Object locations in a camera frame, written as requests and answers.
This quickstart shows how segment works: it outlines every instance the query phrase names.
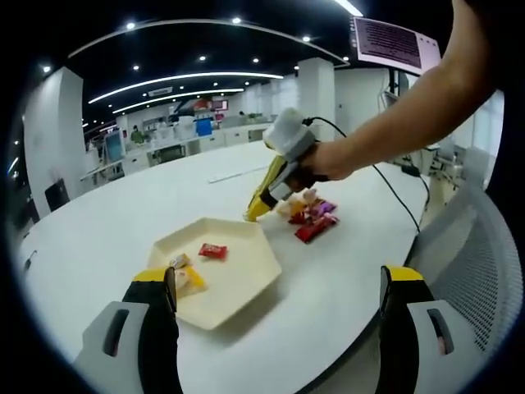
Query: black cable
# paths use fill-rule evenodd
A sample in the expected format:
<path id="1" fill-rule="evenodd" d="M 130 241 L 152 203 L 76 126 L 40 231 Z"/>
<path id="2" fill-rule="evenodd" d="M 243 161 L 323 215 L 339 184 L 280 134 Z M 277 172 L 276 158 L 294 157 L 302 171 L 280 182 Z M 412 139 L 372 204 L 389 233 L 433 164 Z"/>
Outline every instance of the black cable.
<path id="1" fill-rule="evenodd" d="M 413 165 L 413 161 L 412 161 L 412 158 L 409 156 L 409 155 L 406 155 L 405 156 L 407 161 L 410 163 L 410 165 L 414 168 L 417 168 L 416 166 Z M 428 203 L 430 202 L 430 189 L 428 189 L 428 185 L 427 183 L 425 182 L 425 180 L 422 178 L 421 176 L 421 172 L 419 172 L 419 175 L 418 175 L 419 179 L 421 179 L 421 182 L 423 182 L 423 185 L 425 186 L 425 189 L 427 190 L 427 201 L 425 202 L 425 207 L 428 205 Z"/>
<path id="2" fill-rule="evenodd" d="M 341 135 L 343 135 L 345 138 L 346 138 L 346 134 L 343 133 L 343 131 L 341 131 L 341 129 L 334 123 L 332 123 L 331 121 L 325 119 L 324 117 L 309 117 L 308 119 L 305 120 L 304 124 L 306 126 L 310 126 L 313 121 L 315 120 L 319 120 L 319 121 L 324 121 L 325 123 L 328 123 L 330 126 L 332 126 L 334 129 L 336 129 L 337 131 L 339 131 L 339 133 Z M 394 194 L 395 198 L 399 201 L 399 203 L 401 205 L 403 205 L 403 208 L 407 211 L 407 213 L 410 215 L 410 218 L 412 219 L 412 222 L 413 224 L 416 226 L 416 228 L 418 229 L 418 232 L 421 232 L 421 230 L 419 229 L 419 225 L 418 225 L 418 222 L 416 221 L 416 219 L 414 218 L 414 216 L 412 215 L 412 213 L 410 212 L 410 209 L 409 207 L 406 206 L 406 204 L 403 202 L 403 200 L 397 195 L 397 193 L 395 193 L 395 190 L 394 188 L 392 187 L 392 185 L 390 184 L 390 182 L 388 182 L 388 180 L 385 178 L 385 176 L 383 175 L 383 173 L 381 171 L 379 171 L 379 168 L 377 168 L 374 164 L 372 165 L 372 167 L 374 167 L 374 169 L 377 171 L 377 173 L 381 176 L 381 178 L 383 178 L 383 181 L 385 181 L 386 185 L 389 187 L 389 189 L 392 191 L 392 193 Z"/>

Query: hand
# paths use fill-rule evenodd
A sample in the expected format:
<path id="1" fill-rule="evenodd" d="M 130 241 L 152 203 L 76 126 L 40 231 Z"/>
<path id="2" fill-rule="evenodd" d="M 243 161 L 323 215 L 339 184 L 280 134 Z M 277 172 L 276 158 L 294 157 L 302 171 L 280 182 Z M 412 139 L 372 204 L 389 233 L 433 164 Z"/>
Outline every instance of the hand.
<path id="1" fill-rule="evenodd" d="M 320 142 L 301 165 L 315 175 L 326 175 L 331 181 L 339 181 L 350 176 L 354 169 L 349 160 L 346 140 Z"/>

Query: hexagonal tray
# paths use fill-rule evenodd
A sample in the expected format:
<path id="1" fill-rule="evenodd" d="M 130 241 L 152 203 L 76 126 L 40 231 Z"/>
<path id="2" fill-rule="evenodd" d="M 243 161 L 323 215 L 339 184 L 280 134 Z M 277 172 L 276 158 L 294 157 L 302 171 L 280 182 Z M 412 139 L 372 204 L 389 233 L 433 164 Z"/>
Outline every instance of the hexagonal tray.
<path id="1" fill-rule="evenodd" d="M 225 245 L 224 261 L 199 256 L 203 243 Z M 233 316 L 281 274 L 257 223 L 203 218 L 153 244 L 150 268 L 186 253 L 208 289 L 177 301 L 177 317 L 213 330 Z"/>

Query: mesh chair back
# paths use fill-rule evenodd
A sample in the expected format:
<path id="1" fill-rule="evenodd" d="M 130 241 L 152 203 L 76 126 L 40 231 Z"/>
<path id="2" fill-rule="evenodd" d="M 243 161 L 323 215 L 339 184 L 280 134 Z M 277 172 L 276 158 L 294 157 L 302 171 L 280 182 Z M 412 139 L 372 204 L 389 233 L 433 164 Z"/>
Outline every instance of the mesh chair back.
<path id="1" fill-rule="evenodd" d="M 416 239 L 409 266 L 470 322 L 477 346 L 490 356 L 518 317 L 523 282 L 510 230 L 481 188 L 460 188 Z"/>

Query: ceiling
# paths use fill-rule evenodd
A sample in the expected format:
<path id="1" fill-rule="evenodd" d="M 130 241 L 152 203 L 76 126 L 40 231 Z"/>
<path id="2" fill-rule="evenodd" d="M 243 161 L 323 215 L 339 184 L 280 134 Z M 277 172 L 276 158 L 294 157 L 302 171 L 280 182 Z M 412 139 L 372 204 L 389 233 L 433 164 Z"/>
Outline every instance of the ceiling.
<path id="1" fill-rule="evenodd" d="M 110 121 L 112 111 L 146 100 L 142 93 L 173 86 L 172 94 L 219 88 L 242 88 L 244 83 L 266 81 L 245 77 L 177 80 L 131 89 L 93 104 L 90 99 L 114 89 L 145 80 L 207 71 L 251 71 L 291 74 L 297 62 L 309 57 L 333 57 L 301 43 L 260 31 L 224 25 L 164 25 L 132 30 L 68 59 L 77 48 L 123 29 L 127 22 L 137 25 L 171 19 L 219 19 L 238 16 L 243 23 L 302 37 L 340 57 L 348 54 L 350 14 L 333 0 L 199 0 L 184 2 L 89 2 L 89 5 L 62 9 L 46 6 L 36 10 L 39 18 L 54 16 L 47 29 L 39 30 L 34 50 L 40 64 L 53 68 L 67 66 L 84 79 L 84 121 Z M 452 23 L 452 6 L 447 0 L 353 0 L 366 16 L 402 25 L 438 40 L 443 52 Z M 200 56 L 206 56 L 201 62 Z M 259 63 L 252 60 L 257 57 Z M 138 71 L 133 65 L 139 65 Z"/>

